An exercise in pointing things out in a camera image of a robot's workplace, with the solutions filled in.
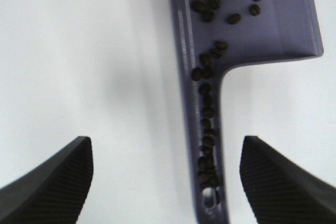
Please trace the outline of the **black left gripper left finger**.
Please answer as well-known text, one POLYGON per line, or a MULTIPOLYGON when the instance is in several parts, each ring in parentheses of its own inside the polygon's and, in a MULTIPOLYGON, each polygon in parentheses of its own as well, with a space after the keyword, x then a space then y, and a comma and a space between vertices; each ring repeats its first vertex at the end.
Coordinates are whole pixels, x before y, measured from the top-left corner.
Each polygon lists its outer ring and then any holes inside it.
POLYGON ((1 188, 1 223, 76 223, 92 177, 91 139, 79 136, 1 188))

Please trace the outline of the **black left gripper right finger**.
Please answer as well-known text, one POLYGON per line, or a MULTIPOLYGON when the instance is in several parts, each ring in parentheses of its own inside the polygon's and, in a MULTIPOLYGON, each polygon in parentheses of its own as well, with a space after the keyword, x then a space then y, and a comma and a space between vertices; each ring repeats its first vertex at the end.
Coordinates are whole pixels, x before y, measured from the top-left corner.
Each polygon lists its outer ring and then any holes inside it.
POLYGON ((240 178, 258 223, 335 223, 335 187, 256 136, 245 136, 240 178))

